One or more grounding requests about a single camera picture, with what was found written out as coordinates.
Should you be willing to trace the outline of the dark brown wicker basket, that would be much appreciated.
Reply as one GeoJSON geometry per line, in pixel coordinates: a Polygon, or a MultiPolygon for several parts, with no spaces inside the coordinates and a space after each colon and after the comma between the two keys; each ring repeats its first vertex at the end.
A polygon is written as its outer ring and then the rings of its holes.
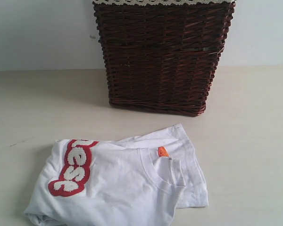
{"type": "Polygon", "coordinates": [[[235,2],[92,4],[112,106],[192,117],[204,113],[235,2]]]}

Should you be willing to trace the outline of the white t-shirt red lettering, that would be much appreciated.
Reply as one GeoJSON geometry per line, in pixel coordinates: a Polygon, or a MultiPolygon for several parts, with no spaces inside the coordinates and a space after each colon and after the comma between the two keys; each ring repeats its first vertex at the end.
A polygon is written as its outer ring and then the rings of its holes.
{"type": "Polygon", "coordinates": [[[56,140],[24,214],[36,226],[168,226],[176,209],[207,206],[195,149],[176,124],[118,141],[56,140]]]}

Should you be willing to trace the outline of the orange shirt neck label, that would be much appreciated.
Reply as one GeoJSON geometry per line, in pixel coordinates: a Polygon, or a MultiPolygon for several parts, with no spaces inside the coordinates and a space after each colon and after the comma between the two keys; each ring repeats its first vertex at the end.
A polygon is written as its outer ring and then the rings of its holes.
{"type": "Polygon", "coordinates": [[[158,148],[158,156],[159,157],[169,157],[169,154],[167,150],[163,146],[161,146],[158,148]]]}

